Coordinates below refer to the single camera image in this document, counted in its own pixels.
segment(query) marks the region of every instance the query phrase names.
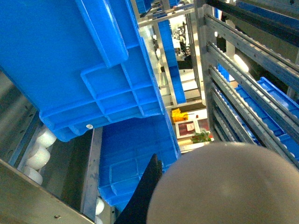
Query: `blue plastic crate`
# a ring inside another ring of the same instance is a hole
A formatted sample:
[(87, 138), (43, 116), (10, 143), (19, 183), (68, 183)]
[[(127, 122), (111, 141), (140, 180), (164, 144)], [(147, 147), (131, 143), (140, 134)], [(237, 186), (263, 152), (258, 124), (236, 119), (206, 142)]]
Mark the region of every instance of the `blue plastic crate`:
[(295, 159), (299, 161), (299, 145), (288, 134), (280, 136), (279, 139), (294, 155)]
[(235, 90), (257, 113), (257, 115), (263, 120), (268, 128), (274, 132), (275, 136), (285, 134), (285, 131), (253, 100), (253, 98), (249, 96), (249, 94), (241, 86), (235, 88)]
[(168, 67), (172, 67), (172, 66), (177, 66), (178, 65), (177, 57), (176, 57), (173, 49), (166, 50), (165, 51), (165, 56), (166, 56)]
[(165, 50), (166, 60), (169, 67), (169, 72), (171, 76), (172, 85), (174, 88), (174, 93), (176, 95), (177, 103), (185, 103), (185, 93), (183, 90), (181, 78), (178, 71), (178, 62), (176, 58), (176, 54), (174, 52), (172, 37), (171, 37), (171, 28), (169, 25), (169, 21), (162, 21), (158, 23), (159, 30), (161, 33), (161, 38), (163, 42), (163, 47)]
[(299, 105), (290, 99), (286, 94), (284, 94), (279, 88), (273, 85), (268, 79), (261, 77), (258, 83), (278, 102), (281, 103), (288, 111), (299, 118)]
[(181, 77), (179, 75), (178, 66), (176, 65), (176, 66), (169, 67), (169, 72), (171, 76), (174, 93), (176, 95), (177, 103), (178, 104), (185, 103), (186, 97), (182, 86)]
[(229, 82), (229, 73), (221, 66), (221, 64), (218, 64), (218, 71), (223, 75), (223, 77)]
[(150, 0), (136, 0), (136, 4), (140, 14), (147, 13), (151, 8)]
[(23, 3), (0, 3), (0, 69), (61, 141), (163, 113), (129, 0)]
[(171, 7), (177, 6), (180, 0), (169, 0), (169, 4)]
[(267, 10), (267, 9), (263, 9), (242, 1), (237, 1), (236, 3), (237, 7), (246, 9), (248, 11), (251, 11), (255, 14), (258, 14), (260, 16), (266, 17), (268, 19), (280, 22), (281, 24), (287, 25), (289, 27), (292, 27), (294, 29), (299, 29), (299, 20), (294, 19), (292, 17), (289, 16), (285, 16), (279, 13), (275, 13), (273, 11)]
[(154, 153), (162, 161), (163, 172), (180, 156), (167, 113), (103, 128), (99, 191), (109, 205), (124, 208)]
[(158, 23), (159, 31), (161, 34), (163, 47), (165, 51), (173, 51), (173, 42), (172, 42), (172, 36), (171, 36), (171, 27), (168, 20), (162, 21)]
[[(295, 116), (299, 116), (299, 105), (296, 104), (293, 100), (291, 100), (287, 95), (285, 95), (281, 90), (279, 90), (276, 86), (274, 86), (269, 80), (264, 77), (257, 82), (259, 83), (270, 95), (272, 95), (278, 102), (280, 102), (286, 109), (288, 109)], [(285, 134), (285, 131), (272, 119), (272, 117), (267, 114), (250, 96), (249, 94), (242, 88), (237, 87), (235, 89), (241, 97), (248, 103), (248, 105), (257, 113), (257, 115), (263, 120), (265, 124), (268, 125), (268, 128), (273, 131), (275, 136), (281, 137), (281, 139), (285, 140), (288, 144), (284, 144), (290, 148), (296, 148), (297, 145), (289, 135)], [(229, 104), (229, 102), (223, 97), (223, 99), (227, 102), (228, 106), (232, 109), (234, 114), (237, 116), (241, 124), (244, 126), (245, 130), (249, 133), (252, 139), (257, 143), (257, 139), (254, 134), (249, 130), (249, 128), (245, 125), (244, 121), (237, 115), (236, 111)]]

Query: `stainless steel panel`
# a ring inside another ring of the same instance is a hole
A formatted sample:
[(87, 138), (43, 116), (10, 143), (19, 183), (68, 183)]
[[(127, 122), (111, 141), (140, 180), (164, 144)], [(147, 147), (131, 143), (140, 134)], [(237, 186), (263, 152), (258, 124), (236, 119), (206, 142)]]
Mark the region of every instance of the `stainless steel panel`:
[(3, 160), (0, 160), (0, 198), (0, 223), (93, 223)]

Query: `metal shelving rack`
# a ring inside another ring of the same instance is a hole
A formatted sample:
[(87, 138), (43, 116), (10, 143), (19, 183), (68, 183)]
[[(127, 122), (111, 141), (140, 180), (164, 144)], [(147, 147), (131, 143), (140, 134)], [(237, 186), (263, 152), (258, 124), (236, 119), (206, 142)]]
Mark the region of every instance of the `metal shelving rack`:
[[(284, 41), (297, 46), (298, 31), (291, 30), (278, 22), (272, 21), (270, 23), (266, 18), (256, 16), (224, 1), (200, 0), (195, 2), (208, 118), (212, 132), (220, 136), (221, 140), (233, 141), (234, 134), (237, 134), (241, 141), (253, 143), (227, 103), (220, 96), (220, 91), (229, 100), (263, 146), (277, 152), (299, 168), (298, 162), (286, 147), (219, 73), (217, 63), (220, 63), (297, 143), (299, 143), (299, 119), (287, 111), (281, 103), (268, 94), (248, 73), (242, 71), (234, 61), (217, 48), (213, 37), (214, 32), (218, 32), (224, 39), (297, 92), (299, 90), (299, 67), (266, 46), (216, 19), (213, 16), (212, 6), (261, 30), (267, 30), (272, 35), (283, 38)], [(219, 116), (219, 109), (224, 117), (228, 119), (229, 126)]]
[[(299, 15), (298, 3), (290, 6), (288, 3), (283, 3), (278, 0), (245, 0), (244, 2), (273, 10), (281, 14), (290, 15), (293, 18), (298, 18)], [(262, 122), (257, 114), (253, 112), (246, 102), (244, 102), (243, 98), (236, 93), (234, 88), (232, 88), (219, 73), (217, 64), (220, 63), (235, 81), (241, 84), (244, 90), (255, 99), (256, 102), (259, 103), (259, 105), (272, 116), (278, 125), (280, 125), (297, 143), (299, 143), (298, 118), (287, 111), (279, 102), (268, 94), (267, 91), (265, 91), (249, 75), (249, 73), (242, 71), (233, 60), (217, 47), (214, 33), (217, 32), (218, 35), (233, 44), (254, 62), (260, 64), (267, 71), (286, 83), (289, 86), (289, 90), (293, 93), (299, 92), (299, 67), (295, 63), (285, 59), (280, 54), (229, 26), (225, 22), (218, 20), (214, 17), (213, 10), (214, 8), (217, 8), (227, 15), (233, 16), (262, 31), (266, 31), (285, 42), (293, 44), (294, 47), (298, 47), (299, 31), (236, 7), (235, 5), (236, 1), (234, 0), (196, 0), (194, 3), (185, 1), (182, 6), (172, 9), (172, 11), (162, 11), (157, 14), (157, 8), (155, 8), (152, 11), (149, 11), (143, 18), (137, 18), (139, 26), (152, 25), (154, 32), (157, 35), (163, 66), (165, 67), (166, 77), (173, 101), (173, 106), (171, 108), (181, 105), (176, 103), (157, 23), (184, 14), (186, 16), (189, 32), (192, 62), (195, 65), (199, 64), (198, 55), (196, 55), (197, 48), (199, 48), (200, 51), (202, 71), (200, 71), (197, 66), (194, 66), (195, 80), (199, 91), (204, 93), (204, 95), (201, 94), (201, 97), (206, 103), (209, 126), (215, 139), (221, 141), (240, 140), (242, 142), (255, 144), (224, 101), (220, 94), (221, 92), (229, 100), (238, 115), (244, 120), (254, 135), (257, 136), (259, 142), (263, 146), (277, 152), (287, 161), (299, 168), (298, 162), (290, 154), (285, 145), (280, 142), (280, 140), (273, 134), (272, 130)], [(198, 34), (199, 42), (194, 41), (194, 33)]]

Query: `metal sheet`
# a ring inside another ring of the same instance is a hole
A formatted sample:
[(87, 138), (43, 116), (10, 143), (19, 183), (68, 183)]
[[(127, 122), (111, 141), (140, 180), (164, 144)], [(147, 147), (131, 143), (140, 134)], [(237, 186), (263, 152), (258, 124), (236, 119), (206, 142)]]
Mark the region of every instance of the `metal sheet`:
[(96, 201), (97, 196), (99, 195), (98, 181), (102, 132), (102, 127), (93, 130), (93, 138), (90, 146), (88, 165), (84, 175), (85, 180), (81, 199), (80, 211), (92, 220), (94, 220), (95, 217)]
[(3, 160), (0, 160), (0, 198), (0, 223), (93, 223)]

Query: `white cylindrical object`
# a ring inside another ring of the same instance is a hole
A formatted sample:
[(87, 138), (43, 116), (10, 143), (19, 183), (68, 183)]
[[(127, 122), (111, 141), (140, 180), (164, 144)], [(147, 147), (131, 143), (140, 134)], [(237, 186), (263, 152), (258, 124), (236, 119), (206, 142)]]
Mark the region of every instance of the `white cylindrical object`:
[(41, 185), (43, 182), (42, 175), (40, 175), (36, 170), (34, 170), (29, 166), (25, 166), (24, 174), (30, 179), (32, 179), (33, 181), (35, 181), (36, 183), (38, 183), (39, 185)]
[(103, 221), (97, 216), (94, 218), (94, 222), (95, 224), (103, 224)]
[(50, 129), (48, 129), (46, 126), (43, 126), (37, 136), (36, 142), (41, 144), (45, 148), (48, 148), (54, 144), (56, 139), (57, 137), (55, 136), (55, 134), (53, 134), (53, 132), (50, 131)]
[(102, 199), (97, 198), (97, 206), (95, 208), (95, 215), (98, 216), (104, 210), (105, 204)]
[(26, 165), (37, 170), (46, 165), (49, 159), (50, 153), (48, 150), (42, 145), (35, 143), (26, 161)]

